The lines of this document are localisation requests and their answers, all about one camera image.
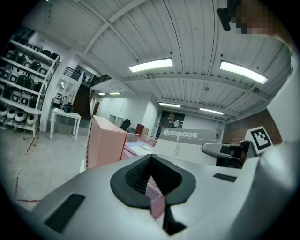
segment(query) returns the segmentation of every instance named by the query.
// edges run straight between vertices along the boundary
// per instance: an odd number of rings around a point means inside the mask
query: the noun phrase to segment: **white table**
[[[53,132],[54,132],[55,115],[61,115],[61,116],[65,116],[65,117],[68,117],[68,118],[75,118],[73,136],[75,135],[75,142],[76,142],[77,141],[77,136],[78,136],[78,129],[79,129],[79,123],[80,123],[81,116],[78,113],[74,113],[74,112],[67,113],[67,112],[64,112],[62,109],[54,108],[53,112],[52,112],[50,140],[52,140],[52,135],[53,135]]]

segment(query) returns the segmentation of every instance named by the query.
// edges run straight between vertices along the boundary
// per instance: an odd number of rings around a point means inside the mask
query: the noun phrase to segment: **cardboard box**
[[[120,161],[126,139],[126,131],[94,115],[87,146],[87,169]]]

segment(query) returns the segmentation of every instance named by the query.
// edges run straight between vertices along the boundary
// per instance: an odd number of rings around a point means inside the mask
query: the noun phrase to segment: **staircase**
[[[89,87],[80,85],[73,103],[73,112],[78,113],[82,119],[91,119]]]

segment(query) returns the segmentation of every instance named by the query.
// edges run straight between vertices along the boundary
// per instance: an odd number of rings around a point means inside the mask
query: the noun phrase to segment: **white shelving unit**
[[[37,104],[36,104],[35,108],[31,108],[29,106],[22,105],[22,104],[20,104],[18,102],[10,100],[10,99],[6,99],[3,96],[0,96],[0,101],[3,102],[3,103],[5,103],[5,104],[11,105],[13,107],[22,109],[23,111],[25,111],[27,113],[41,115],[43,109],[38,109],[38,107],[39,107],[39,101],[40,101],[40,98],[45,95],[45,92],[44,92],[44,94],[42,94],[43,89],[45,87],[47,88],[47,86],[49,85],[50,79],[48,79],[48,78],[49,78],[49,76],[51,76],[50,75],[51,71],[58,66],[58,64],[59,64],[59,62],[58,62],[59,57],[57,57],[57,59],[54,60],[54,59],[52,59],[52,58],[50,58],[50,57],[48,57],[48,56],[46,56],[46,55],[44,55],[44,54],[36,51],[36,50],[33,50],[30,47],[27,47],[27,46],[25,46],[23,44],[20,44],[20,43],[18,43],[16,41],[10,40],[10,43],[12,43],[14,45],[15,49],[20,54],[25,54],[26,56],[28,56],[31,59],[34,59],[34,60],[36,60],[36,61],[38,61],[40,63],[46,64],[47,66],[49,66],[49,69],[48,69],[47,73],[44,75],[44,74],[42,74],[40,72],[37,72],[35,70],[30,69],[29,67],[25,67],[25,66],[23,66],[23,65],[21,65],[21,64],[19,64],[17,62],[14,62],[14,61],[12,61],[10,59],[7,59],[5,57],[0,57],[1,61],[6,62],[7,64],[11,65],[12,67],[15,67],[15,68],[17,68],[17,69],[19,69],[19,70],[21,70],[21,71],[23,71],[25,73],[28,73],[30,75],[33,75],[35,77],[38,77],[40,79],[39,82],[42,83],[40,91],[36,92],[36,91],[24,88],[24,87],[22,87],[20,85],[15,84],[14,82],[10,82],[10,81],[5,80],[5,79],[3,79],[3,78],[0,77],[0,82],[5,83],[8,86],[11,86],[11,87],[14,87],[14,88],[18,88],[18,89],[20,89],[22,91],[25,91],[27,93],[31,93],[31,94],[36,95],[36,97],[37,97]],[[37,119],[38,120],[35,122],[35,124],[33,126],[27,126],[26,124],[24,124],[24,125],[19,125],[18,127],[22,128],[22,129],[26,129],[26,130],[31,130],[31,131],[34,129],[34,136],[35,136],[35,131],[39,127],[39,119],[40,118],[38,117]]]

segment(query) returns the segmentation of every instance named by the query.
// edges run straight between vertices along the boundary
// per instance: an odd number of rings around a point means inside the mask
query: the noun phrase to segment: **ceiling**
[[[216,10],[226,3],[49,0],[41,1],[23,24],[75,48],[122,89],[151,92],[157,101],[182,105],[182,112],[229,121],[266,107],[290,73],[290,54],[276,39],[239,34],[234,26],[225,32]],[[172,58],[173,67],[138,73],[129,70],[137,63],[161,58]],[[220,70],[221,60],[252,69],[268,81],[263,85]],[[204,115],[199,107],[224,115]]]

